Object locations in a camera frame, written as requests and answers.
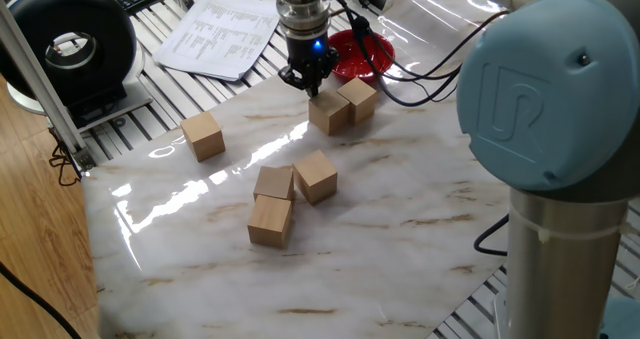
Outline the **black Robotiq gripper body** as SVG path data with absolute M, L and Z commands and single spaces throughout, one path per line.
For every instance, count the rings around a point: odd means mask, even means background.
M 339 59 L 339 52 L 330 45 L 328 34 L 311 39 L 287 38 L 288 65 L 300 73 L 326 76 Z

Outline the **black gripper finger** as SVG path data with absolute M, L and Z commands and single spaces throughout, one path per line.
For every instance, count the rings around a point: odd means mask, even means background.
M 326 76 L 321 76 L 320 74 L 315 75 L 312 78 L 312 97 L 316 97 L 319 92 L 322 90 L 325 82 L 332 77 L 332 74 L 329 73 Z
M 309 97 L 315 96 L 315 83 L 312 75 L 300 73 L 291 66 L 286 66 L 278 71 L 278 76 L 286 84 L 306 92 Z

